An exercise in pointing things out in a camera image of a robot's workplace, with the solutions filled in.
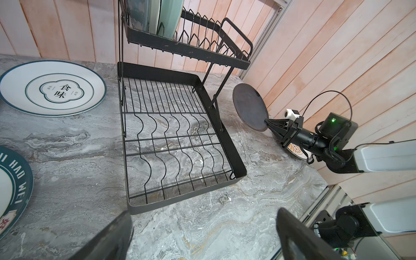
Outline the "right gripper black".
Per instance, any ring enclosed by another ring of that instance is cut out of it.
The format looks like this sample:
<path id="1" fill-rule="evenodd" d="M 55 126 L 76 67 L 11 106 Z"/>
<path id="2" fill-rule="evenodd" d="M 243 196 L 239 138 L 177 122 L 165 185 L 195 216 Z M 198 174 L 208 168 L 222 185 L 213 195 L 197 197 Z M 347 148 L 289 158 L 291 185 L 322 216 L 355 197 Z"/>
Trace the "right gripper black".
<path id="1" fill-rule="evenodd" d="M 317 132 L 303 128 L 303 117 L 292 119 L 265 119 L 274 136 L 283 137 L 283 145 L 294 144 L 327 163 L 345 163 L 343 148 L 358 128 L 358 124 L 335 113 L 316 125 Z"/>

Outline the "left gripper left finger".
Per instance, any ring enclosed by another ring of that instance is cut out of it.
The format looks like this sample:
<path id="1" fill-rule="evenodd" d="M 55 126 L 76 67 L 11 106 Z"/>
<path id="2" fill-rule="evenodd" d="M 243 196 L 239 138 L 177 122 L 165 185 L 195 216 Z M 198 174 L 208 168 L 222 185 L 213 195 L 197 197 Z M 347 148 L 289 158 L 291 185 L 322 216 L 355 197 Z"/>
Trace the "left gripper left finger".
<path id="1" fill-rule="evenodd" d="M 124 260 L 134 234 L 130 213 L 126 210 L 102 229 L 71 260 Z"/>

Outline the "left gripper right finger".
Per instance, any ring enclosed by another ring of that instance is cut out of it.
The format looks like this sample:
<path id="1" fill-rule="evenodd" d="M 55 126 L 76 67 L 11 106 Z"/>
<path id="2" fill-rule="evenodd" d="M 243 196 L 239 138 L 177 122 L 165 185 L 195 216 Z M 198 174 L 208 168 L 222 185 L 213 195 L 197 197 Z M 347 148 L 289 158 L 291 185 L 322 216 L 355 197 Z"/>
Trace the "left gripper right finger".
<path id="1" fill-rule="evenodd" d="M 285 208 L 277 211 L 276 230 L 285 260 L 341 259 L 333 247 Z"/>

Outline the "orange sunburst plate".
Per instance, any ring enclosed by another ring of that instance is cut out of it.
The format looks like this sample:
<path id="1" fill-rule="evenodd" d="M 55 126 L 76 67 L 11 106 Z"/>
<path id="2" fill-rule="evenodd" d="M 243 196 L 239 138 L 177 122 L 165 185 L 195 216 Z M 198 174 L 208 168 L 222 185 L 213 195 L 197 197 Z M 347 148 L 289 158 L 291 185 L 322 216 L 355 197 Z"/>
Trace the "orange sunburst plate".
<path id="1" fill-rule="evenodd" d="M 307 160 L 310 157 L 310 152 L 309 151 L 302 151 L 301 148 L 297 145 L 294 145 L 292 143 L 290 143 L 287 146 L 287 149 L 296 157 L 303 159 L 303 160 Z"/>

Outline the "black round plate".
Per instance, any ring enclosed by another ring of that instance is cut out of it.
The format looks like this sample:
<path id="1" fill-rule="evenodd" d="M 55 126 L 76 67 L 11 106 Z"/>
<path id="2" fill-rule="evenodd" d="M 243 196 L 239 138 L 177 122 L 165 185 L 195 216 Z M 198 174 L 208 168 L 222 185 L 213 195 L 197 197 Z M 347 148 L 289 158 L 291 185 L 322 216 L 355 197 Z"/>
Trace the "black round plate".
<path id="1" fill-rule="evenodd" d="M 260 94 L 252 86 L 240 83 L 234 87 L 233 103 L 240 119 L 251 129 L 264 132 L 268 111 Z"/>

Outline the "black wire dish rack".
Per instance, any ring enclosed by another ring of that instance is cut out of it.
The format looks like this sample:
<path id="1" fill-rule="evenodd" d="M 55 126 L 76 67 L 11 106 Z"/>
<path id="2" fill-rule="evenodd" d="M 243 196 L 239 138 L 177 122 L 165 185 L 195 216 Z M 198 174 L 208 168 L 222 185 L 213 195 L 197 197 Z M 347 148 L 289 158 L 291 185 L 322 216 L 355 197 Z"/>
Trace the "black wire dish rack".
<path id="1" fill-rule="evenodd" d="M 171 38 L 133 25 L 126 1 L 118 3 L 118 87 L 127 208 L 132 215 L 233 185 L 247 175 L 219 111 L 219 93 L 208 94 L 193 73 L 129 63 L 124 47 L 246 69 L 250 52 L 228 36 L 239 28 L 183 9 Z"/>

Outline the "light green flower plate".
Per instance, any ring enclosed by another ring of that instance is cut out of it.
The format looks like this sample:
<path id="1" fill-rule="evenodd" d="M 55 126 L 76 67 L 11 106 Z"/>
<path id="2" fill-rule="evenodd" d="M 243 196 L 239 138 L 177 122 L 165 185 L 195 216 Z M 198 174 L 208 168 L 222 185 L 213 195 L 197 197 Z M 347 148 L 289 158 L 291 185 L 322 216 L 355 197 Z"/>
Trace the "light green flower plate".
<path id="1" fill-rule="evenodd" d="M 162 0 L 157 35 L 172 40 L 182 15 L 184 0 Z"/>

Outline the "cream floral plate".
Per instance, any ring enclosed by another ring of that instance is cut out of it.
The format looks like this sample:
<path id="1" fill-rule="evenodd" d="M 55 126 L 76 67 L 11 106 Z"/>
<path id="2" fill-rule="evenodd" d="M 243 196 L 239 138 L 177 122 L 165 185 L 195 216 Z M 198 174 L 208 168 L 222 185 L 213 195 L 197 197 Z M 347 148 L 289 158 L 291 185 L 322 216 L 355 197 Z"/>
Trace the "cream floral plate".
<path id="1" fill-rule="evenodd" d="M 149 0 L 148 7 L 148 31 L 152 34 L 157 33 L 161 0 Z"/>

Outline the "large teal green plate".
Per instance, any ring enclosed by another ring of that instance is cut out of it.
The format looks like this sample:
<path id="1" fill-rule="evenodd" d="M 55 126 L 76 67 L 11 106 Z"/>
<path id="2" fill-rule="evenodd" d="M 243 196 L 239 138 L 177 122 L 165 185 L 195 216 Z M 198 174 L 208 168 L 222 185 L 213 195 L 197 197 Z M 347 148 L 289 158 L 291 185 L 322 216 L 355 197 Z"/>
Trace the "large teal green plate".
<path id="1" fill-rule="evenodd" d="M 127 0 L 127 9 L 132 20 L 132 27 L 148 32 L 149 0 Z"/>

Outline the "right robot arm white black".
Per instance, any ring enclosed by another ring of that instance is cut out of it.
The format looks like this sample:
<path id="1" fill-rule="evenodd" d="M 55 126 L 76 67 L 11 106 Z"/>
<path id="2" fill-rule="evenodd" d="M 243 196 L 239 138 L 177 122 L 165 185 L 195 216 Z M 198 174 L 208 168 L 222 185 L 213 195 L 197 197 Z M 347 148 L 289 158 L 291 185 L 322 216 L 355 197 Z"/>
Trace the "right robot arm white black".
<path id="1" fill-rule="evenodd" d="M 317 161 L 324 161 L 337 174 L 413 171 L 416 168 L 416 141 L 361 144 L 345 149 L 357 124 L 338 114 L 330 113 L 317 124 L 315 132 L 303 128 L 303 117 L 265 119 L 283 147 L 297 145 L 309 151 Z M 390 199 L 382 203 L 346 206 L 336 212 L 335 224 L 319 227 L 321 237 L 334 234 L 352 237 L 377 236 L 415 232 L 416 198 Z"/>

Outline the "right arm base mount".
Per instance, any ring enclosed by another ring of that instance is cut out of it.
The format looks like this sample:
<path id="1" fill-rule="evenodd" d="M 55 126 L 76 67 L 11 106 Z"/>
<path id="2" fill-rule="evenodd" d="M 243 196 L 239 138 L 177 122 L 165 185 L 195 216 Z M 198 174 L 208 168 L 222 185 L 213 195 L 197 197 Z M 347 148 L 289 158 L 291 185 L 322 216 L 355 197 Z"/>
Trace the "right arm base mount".
<path id="1" fill-rule="evenodd" d="M 310 229 L 332 248 L 349 248 L 358 238 L 376 237 L 376 231 L 364 213 L 365 204 L 349 205 L 338 209 L 335 217 L 321 211 Z"/>

